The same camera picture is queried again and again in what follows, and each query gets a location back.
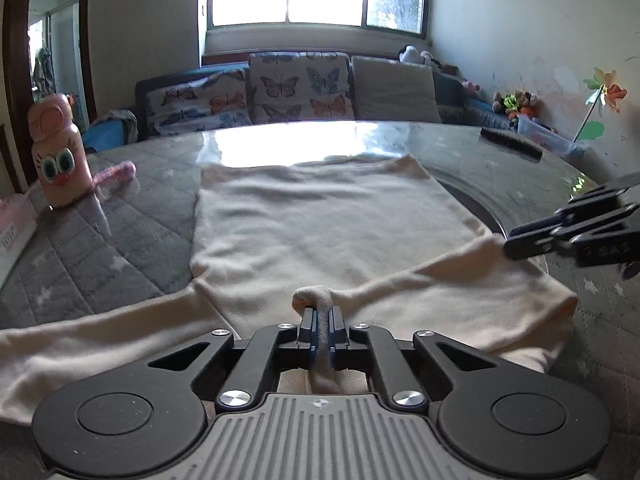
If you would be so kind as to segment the cream long-sleeve garment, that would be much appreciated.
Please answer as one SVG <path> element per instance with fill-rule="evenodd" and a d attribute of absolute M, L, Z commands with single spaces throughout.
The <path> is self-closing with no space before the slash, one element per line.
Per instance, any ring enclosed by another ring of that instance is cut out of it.
<path fill-rule="evenodd" d="M 225 328 L 296 323 L 305 306 L 408 339 L 432 330 L 544 373 L 572 336 L 574 292 L 528 261 L 411 156 L 201 173 L 192 281 L 76 321 L 1 334 L 1 418 L 28 425 L 76 380 Z"/>

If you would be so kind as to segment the clear plastic box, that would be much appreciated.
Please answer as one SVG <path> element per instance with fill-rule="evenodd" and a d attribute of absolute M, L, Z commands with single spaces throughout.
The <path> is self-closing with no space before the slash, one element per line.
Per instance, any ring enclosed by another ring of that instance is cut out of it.
<path fill-rule="evenodd" d="M 518 115 L 518 128 L 520 136 L 524 136 L 545 150 L 561 157 L 562 159 L 583 158 L 589 146 L 585 142 L 574 142 L 564 138 L 545 126 L 534 122 L 526 115 Z"/>

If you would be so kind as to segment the black remote control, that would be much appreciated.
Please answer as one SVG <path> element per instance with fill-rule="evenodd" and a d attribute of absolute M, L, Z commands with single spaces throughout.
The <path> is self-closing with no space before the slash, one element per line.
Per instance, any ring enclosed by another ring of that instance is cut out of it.
<path fill-rule="evenodd" d="M 509 151 L 523 155 L 531 160 L 540 162 L 542 159 L 542 149 L 530 143 L 520 136 L 512 136 L 510 132 L 491 128 L 480 128 L 480 136 L 487 142 L 506 148 Z"/>

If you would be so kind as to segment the paper pinwheel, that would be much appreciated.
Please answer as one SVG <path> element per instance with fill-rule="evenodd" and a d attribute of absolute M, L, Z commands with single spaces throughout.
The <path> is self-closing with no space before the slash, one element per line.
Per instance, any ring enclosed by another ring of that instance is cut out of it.
<path fill-rule="evenodd" d="M 605 125 L 602 119 L 604 110 L 620 114 L 620 102 L 626 99 L 628 91 L 618 82 L 617 70 L 606 72 L 599 67 L 593 69 L 590 78 L 584 80 L 590 91 L 585 106 L 588 107 L 573 141 L 592 141 L 604 135 Z"/>

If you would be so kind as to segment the colourful plush toys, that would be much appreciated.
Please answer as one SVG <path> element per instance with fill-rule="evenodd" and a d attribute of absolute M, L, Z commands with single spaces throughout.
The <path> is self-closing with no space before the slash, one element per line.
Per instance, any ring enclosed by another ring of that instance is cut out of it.
<path fill-rule="evenodd" d="M 529 118 L 538 117 L 538 96 L 535 93 L 516 90 L 503 96 L 496 92 L 492 98 L 492 110 L 497 114 L 506 115 L 509 120 L 525 115 Z"/>

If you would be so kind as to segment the dark blue sofa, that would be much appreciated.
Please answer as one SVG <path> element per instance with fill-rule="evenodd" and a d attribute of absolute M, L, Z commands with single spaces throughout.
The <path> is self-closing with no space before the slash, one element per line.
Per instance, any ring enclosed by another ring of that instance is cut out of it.
<path fill-rule="evenodd" d="M 156 89 L 168 87 L 171 84 L 181 84 L 221 70 L 235 70 L 247 68 L 247 62 L 222 63 L 205 65 L 196 70 L 143 79 L 134 86 L 134 105 L 126 108 L 131 110 L 138 121 L 138 140 L 145 141 L 151 136 L 146 124 L 146 95 Z M 514 130 L 509 119 L 504 115 L 495 114 L 491 105 L 479 99 L 471 98 L 463 89 L 462 83 L 450 75 L 434 73 L 436 103 L 440 118 L 444 124 L 482 126 L 493 129 Z"/>

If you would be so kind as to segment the grey quilted table cover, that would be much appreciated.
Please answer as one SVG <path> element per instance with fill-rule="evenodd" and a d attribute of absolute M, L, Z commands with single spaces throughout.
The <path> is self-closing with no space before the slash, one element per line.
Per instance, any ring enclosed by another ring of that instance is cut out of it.
<path fill-rule="evenodd" d="M 131 160 L 138 176 L 106 200 L 53 211 L 39 188 L 38 216 L 1 291 L 1 324 L 27 327 L 133 304 L 182 289 L 201 166 L 290 166 L 361 153 L 413 155 L 438 180 L 489 209 L 503 229 L 562 207 L 591 181 L 552 154 L 540 162 L 487 142 L 480 129 L 418 122 L 292 122 L 159 138 L 92 155 L 93 170 Z M 639 283 L 612 266 L 578 269 L 555 256 L 549 273 L 577 292 L 576 332 L 553 367 L 600 396 L 613 435 L 602 479 L 639 474 Z"/>

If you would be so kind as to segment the plain beige cushion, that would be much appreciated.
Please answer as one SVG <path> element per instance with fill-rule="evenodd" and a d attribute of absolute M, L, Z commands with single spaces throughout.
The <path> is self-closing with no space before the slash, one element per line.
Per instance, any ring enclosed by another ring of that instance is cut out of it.
<path fill-rule="evenodd" d="M 431 67 L 354 56 L 352 82 L 359 120 L 442 122 Z"/>

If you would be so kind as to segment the white plush toy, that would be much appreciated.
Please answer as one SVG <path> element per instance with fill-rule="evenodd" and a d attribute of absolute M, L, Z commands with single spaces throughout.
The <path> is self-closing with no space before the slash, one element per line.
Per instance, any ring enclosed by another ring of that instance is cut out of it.
<path fill-rule="evenodd" d="M 407 44 L 398 55 L 401 63 L 431 66 L 432 56 L 427 50 L 420 51 L 412 44 Z"/>

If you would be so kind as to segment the left butterfly cushion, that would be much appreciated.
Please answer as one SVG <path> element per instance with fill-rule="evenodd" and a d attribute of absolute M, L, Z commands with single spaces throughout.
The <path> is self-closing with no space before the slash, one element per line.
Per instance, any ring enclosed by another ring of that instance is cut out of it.
<path fill-rule="evenodd" d="M 250 126 L 246 71 L 221 70 L 146 95 L 146 124 L 151 136 Z"/>

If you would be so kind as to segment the butterfly cushion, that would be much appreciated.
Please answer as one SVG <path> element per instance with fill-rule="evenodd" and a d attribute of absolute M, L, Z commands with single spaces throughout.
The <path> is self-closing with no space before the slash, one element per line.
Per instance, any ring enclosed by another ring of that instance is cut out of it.
<path fill-rule="evenodd" d="M 257 53 L 248 70 L 256 124 L 355 118 L 345 53 Z"/>
<path fill-rule="evenodd" d="M 246 71 L 221 70 L 146 95 L 146 124 L 151 136 L 250 126 Z"/>

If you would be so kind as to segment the middle butterfly cushion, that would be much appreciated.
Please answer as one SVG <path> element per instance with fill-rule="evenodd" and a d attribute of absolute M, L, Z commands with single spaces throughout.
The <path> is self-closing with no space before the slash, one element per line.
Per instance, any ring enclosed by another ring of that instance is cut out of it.
<path fill-rule="evenodd" d="M 257 53 L 248 70 L 256 124 L 355 118 L 345 53 Z"/>

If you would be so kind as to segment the blue blanket on sofa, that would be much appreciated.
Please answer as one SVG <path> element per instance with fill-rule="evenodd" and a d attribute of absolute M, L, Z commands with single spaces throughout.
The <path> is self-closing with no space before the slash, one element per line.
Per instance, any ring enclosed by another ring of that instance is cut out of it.
<path fill-rule="evenodd" d="M 137 142 L 138 121 L 131 110 L 109 110 L 82 134 L 85 151 L 99 153 Z"/>

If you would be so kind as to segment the tissue pack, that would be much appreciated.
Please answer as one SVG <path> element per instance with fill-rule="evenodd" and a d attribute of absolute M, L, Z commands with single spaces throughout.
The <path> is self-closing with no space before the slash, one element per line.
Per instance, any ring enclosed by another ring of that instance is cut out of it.
<path fill-rule="evenodd" d="M 26 196 L 2 198 L 0 228 L 0 284 L 4 285 L 37 229 L 36 214 Z"/>

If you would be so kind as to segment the pink cartoon water bottle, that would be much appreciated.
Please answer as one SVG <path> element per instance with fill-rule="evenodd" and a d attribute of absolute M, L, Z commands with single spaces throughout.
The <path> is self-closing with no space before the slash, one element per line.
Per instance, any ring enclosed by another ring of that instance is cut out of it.
<path fill-rule="evenodd" d="M 32 159 L 49 206 L 64 208 L 91 192 L 93 177 L 70 98 L 55 93 L 32 104 L 28 126 Z"/>

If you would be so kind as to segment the dark door frame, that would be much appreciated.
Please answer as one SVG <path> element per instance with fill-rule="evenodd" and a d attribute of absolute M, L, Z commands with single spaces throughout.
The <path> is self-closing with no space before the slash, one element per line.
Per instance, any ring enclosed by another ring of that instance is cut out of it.
<path fill-rule="evenodd" d="M 37 179 L 27 112 L 32 105 L 28 82 L 28 0 L 2 0 L 1 68 L 8 118 L 3 122 L 1 154 L 16 192 L 25 192 Z"/>

